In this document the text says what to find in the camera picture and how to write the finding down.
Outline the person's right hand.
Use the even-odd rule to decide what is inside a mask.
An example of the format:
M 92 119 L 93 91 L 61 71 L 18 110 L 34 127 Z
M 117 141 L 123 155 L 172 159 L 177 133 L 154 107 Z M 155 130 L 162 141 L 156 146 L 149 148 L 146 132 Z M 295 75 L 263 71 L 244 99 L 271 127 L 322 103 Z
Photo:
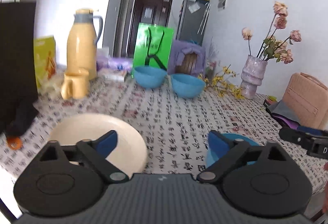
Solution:
M 328 162 L 325 163 L 323 168 L 326 172 L 328 172 Z M 328 212 L 328 181 L 326 182 L 326 185 L 325 185 L 325 199 L 324 199 L 323 206 L 322 206 L 322 212 L 325 214 L 327 214 L 327 212 Z

